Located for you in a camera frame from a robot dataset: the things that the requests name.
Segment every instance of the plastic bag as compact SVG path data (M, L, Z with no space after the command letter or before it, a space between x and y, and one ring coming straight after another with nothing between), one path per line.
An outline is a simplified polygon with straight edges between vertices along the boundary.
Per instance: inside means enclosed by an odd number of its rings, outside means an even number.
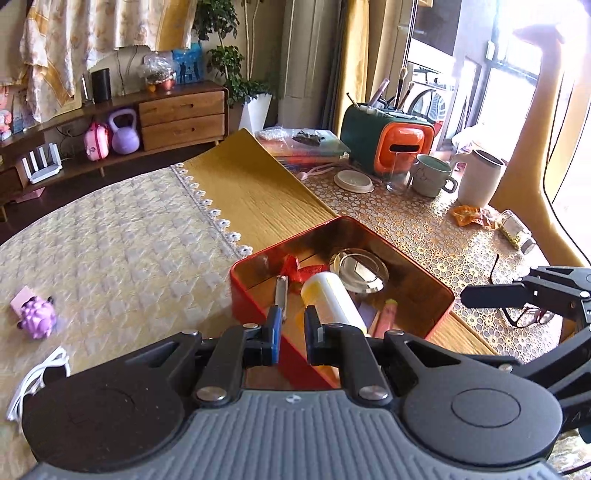
M477 223L491 230L499 228L499 215L488 208L470 207L461 205L452 210L458 226L466 226L470 223Z
M350 151L330 130L271 127L256 132L255 137L274 157L339 158Z
M139 67L138 73L150 92L155 92L156 88L168 92L176 84L176 68L174 60L152 53L144 57L144 64Z

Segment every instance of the lace trim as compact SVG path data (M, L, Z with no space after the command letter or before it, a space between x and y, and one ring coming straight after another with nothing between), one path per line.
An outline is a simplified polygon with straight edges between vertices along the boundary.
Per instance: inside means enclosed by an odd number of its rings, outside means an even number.
M222 241L230 248L232 253L238 258L244 258L248 255L252 255L252 247L248 245L239 245L238 242L242 238L242 235L238 232L228 231L230 226L230 220L225 218L219 218L222 211L217 208L210 208L213 204L212 199L205 198L205 190L199 189L199 184L196 183L193 176L188 175L189 171L183 168L183 163L175 163L171 168L177 178L181 181L181 184L185 187L195 205L202 212L207 222L217 230Z

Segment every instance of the purple plush toy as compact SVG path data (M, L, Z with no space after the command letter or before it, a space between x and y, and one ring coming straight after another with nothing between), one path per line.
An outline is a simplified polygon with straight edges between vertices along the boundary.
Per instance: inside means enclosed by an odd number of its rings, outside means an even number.
M29 332L34 339L49 337L57 321L53 298L45 301L41 297L31 297L21 307L21 319L17 327Z

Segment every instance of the white bottle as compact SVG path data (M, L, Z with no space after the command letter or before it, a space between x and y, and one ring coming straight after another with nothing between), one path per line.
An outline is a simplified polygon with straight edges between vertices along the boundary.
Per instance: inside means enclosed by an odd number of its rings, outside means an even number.
M301 288L304 304L314 305L320 323L344 323L368 332L361 315L338 275L320 272L310 277Z

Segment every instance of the drawer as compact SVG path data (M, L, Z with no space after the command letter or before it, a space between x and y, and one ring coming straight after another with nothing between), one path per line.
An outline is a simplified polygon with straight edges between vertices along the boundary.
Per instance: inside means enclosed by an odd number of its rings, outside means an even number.
M224 120L223 114L208 115L143 127L144 150L217 140L225 134Z
M192 93L139 104L142 127L224 113L223 92Z
M16 168L0 171L0 204L22 193L21 179Z

